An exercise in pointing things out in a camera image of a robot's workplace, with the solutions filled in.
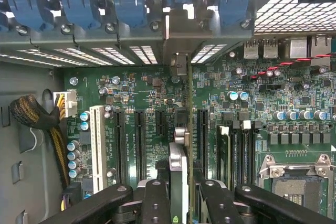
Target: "white power connector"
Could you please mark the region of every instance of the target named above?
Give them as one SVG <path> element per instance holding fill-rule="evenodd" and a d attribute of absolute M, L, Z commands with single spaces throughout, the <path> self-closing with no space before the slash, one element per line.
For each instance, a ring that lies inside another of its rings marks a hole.
<path fill-rule="evenodd" d="M 75 91 L 70 92 L 54 92 L 54 102 L 58 94 L 64 94 L 65 100 L 65 117 L 68 118 L 77 115 L 77 94 Z"/>

